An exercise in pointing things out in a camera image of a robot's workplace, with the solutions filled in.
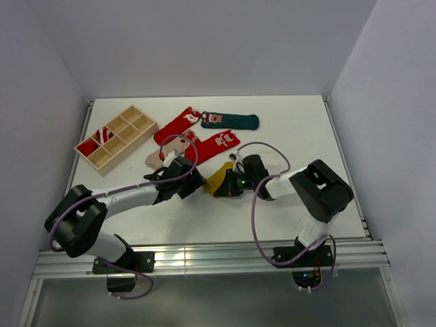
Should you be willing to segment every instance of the yellow cloth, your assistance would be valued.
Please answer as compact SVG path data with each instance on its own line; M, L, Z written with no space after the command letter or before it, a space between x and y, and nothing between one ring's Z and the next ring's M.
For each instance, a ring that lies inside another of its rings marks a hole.
M233 169L233 162L226 162L220 169L216 171L216 173L214 173L214 175L207 179L207 183L204 185L204 188L212 196L224 182L225 172L227 169Z

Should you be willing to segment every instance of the cable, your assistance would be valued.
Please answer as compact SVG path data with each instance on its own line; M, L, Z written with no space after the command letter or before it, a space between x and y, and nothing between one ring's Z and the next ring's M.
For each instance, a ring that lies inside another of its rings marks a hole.
M311 244L309 244L304 250L302 250L299 254L297 254L295 257L293 257L292 259L286 261L286 262L276 262L276 261L272 261L264 252L263 248L260 246L260 242L258 239L258 235L256 233L256 228L255 228L255 206L256 206L256 200L258 198L258 194L260 191L260 188L264 185L264 183L266 183L267 181L269 181L270 179L276 178L276 177L280 177L282 174L285 174L286 172L289 172L291 170L291 164L289 162L289 160L286 158L286 156L279 151L278 149L276 149L275 147L273 147L272 145L269 145L267 143L264 142L250 142L250 143L246 143L244 145L242 145L239 149L243 149L246 146L252 145L252 144L261 144L264 146L267 146L268 148L271 148L272 150L276 151L278 154L280 154L280 156L282 156L282 158L284 158L284 160L286 161L287 164L287 169L280 172L280 174L276 174L276 175L271 175L271 176L267 176L265 178L263 178L258 186L256 187L256 190L254 191L253 194L253 202L251 203L251 231L253 233L253 238L254 238L254 243L256 245L256 247L258 248L258 251L260 252L261 256L264 257L264 259L269 262L270 264L272 264L273 266L287 266L288 264L291 264L293 262L295 262L296 260L300 259L306 252L308 252L314 245L323 242L324 240L326 240L326 238L330 238L332 240L333 243L333 263L332 263L332 267L330 269L330 271L328 272L326 278L316 287L311 288L311 290L318 290L321 286L323 286L323 284L325 284L325 282L327 282L327 280L329 280L329 278L331 278L331 275L334 271L334 268L336 266L336 241L334 240L333 236L331 234L328 235L321 235L318 239L316 239L315 241L313 241Z
M55 239L56 230L59 227L59 224L69 215L69 213L72 212L74 209L78 208L81 204L84 204L85 202L90 201L90 200L103 198L103 197L108 196L110 194L118 194L118 193L121 193L121 192L130 191L131 189L137 189L139 187L146 187L146 186L149 186L149 185L157 185L157 184L162 184L162 183L167 183L167 182L178 181L179 179L185 178L186 176L191 174L193 172L193 170L196 168L197 163L198 163L198 150L197 150L197 147L196 147L195 143L193 141L191 141L189 138L187 138L186 136L183 136L183 135L179 135L179 134L169 135L161 143L161 146L159 148L159 152L160 153L162 152L162 147L166 143L166 140L168 140L170 138L173 138L173 137L179 137L179 138L182 138L182 139L188 141L192 145L194 153L196 154L196 159L195 159L192 167L186 173L184 173L184 174L182 174L180 176L177 176L177 177L168 178L168 179L164 179L164 180L160 180L160 181L148 181L148 182L140 183L139 185L134 184L134 185L130 185L130 186L120 187L118 189L113 189L112 191L108 191L108 192L104 192L104 193L99 193L99 194L94 194L92 196L88 196L86 198L83 198L80 201L77 201L72 206L70 206L56 220L56 222L54 223L52 229L50 230L50 233L49 233L49 236L48 236L48 246L50 247L50 250L53 251L53 252L63 252L63 249L56 248L53 245L53 240ZM146 274L143 274L141 272L137 272L137 271L133 271L133 270L129 270L129 269L124 269L124 268L118 267L118 266L114 265L113 263L109 262L108 260L106 260L104 258L99 258L99 259L101 259L103 262L105 262L108 266L112 267L113 269L122 271L124 273L135 274L135 276L139 275L141 277L144 277L145 279L148 279L150 281L150 283L151 283L150 287L148 288L148 290L145 291L144 293L140 294L140 295L137 295L137 296L119 296L119 295L116 295L116 294L112 294L114 297L120 298L122 300L135 300L137 298L142 298L143 296L146 296L153 289L154 283L153 283L153 279L150 276L147 276Z

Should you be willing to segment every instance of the wooden organizer tray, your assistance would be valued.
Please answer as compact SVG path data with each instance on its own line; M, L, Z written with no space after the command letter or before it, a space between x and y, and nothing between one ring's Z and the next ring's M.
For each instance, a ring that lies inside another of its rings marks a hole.
M97 136L93 134L74 147L76 152L102 176L111 171L159 129L152 118L135 106L128 107L102 128L104 127L114 134L105 144L101 145ZM78 146L91 140L97 143L98 148L87 157L78 150Z

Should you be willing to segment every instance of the red christmas stocking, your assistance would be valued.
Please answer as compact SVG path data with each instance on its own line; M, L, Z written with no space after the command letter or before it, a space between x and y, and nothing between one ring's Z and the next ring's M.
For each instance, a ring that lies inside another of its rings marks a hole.
M167 124L164 128L155 133L153 138L158 145L162 145L162 142L171 134L182 134L193 124L200 120L202 115L197 111L188 107L179 114L171 123ZM166 142L171 142L175 138L169 138Z
M198 150L198 163L202 164L206 160L218 155L225 150L228 150L240 143L240 140L229 129L223 133L218 133L208 138L207 140L196 144ZM185 151L185 158L192 162L196 160L196 153L192 146Z

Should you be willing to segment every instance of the white table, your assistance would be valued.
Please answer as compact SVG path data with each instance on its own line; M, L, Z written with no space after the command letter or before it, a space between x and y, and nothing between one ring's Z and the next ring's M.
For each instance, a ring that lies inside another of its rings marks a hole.
M109 122L130 105L135 105L154 118L159 127L169 123L188 106L199 111L234 114L256 114L260 118L257 131L235 131L241 145L263 141L280 149L294 169L324 160L341 178L348 181L332 126L322 97L172 97L140 99L96 99L85 137ZM200 123L192 128L201 140L220 129L204 129ZM72 185L84 184L89 189L104 189L136 183L152 172L144 164L149 153L158 149L153 138L147 140L129 157L104 177L85 160L79 159ZM228 161L230 151L198 166L208 178ZM285 167L282 158L262 146L245 148L242 154L258 153L269 170L276 173ZM252 241L250 227L252 192L240 198L214 199L203 189L183 201L174 196L156 206L135 208L107 220L103 230L119 234L130 244L169 245L196 243L229 243ZM261 240L289 240L298 236L308 215L298 196L274 202L258 201L256 227ZM353 201L341 213L331 232L337 238L365 237L356 203Z

